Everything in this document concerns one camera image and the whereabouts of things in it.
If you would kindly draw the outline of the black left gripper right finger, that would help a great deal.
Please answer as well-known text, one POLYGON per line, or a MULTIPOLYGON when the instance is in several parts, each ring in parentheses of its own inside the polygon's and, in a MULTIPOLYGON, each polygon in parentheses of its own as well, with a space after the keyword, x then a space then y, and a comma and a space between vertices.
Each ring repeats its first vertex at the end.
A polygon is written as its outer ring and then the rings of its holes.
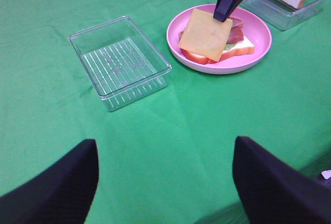
POLYGON ((250 223, 330 223, 330 188, 250 137, 235 139, 232 174, 250 223))

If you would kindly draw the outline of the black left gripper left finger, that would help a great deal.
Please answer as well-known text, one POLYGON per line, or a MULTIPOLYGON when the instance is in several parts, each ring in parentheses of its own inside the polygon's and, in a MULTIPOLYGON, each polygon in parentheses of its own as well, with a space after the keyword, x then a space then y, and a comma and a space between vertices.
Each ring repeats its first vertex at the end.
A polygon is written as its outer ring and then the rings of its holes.
POLYGON ((85 223, 99 182, 94 139, 1 196, 1 223, 85 223))

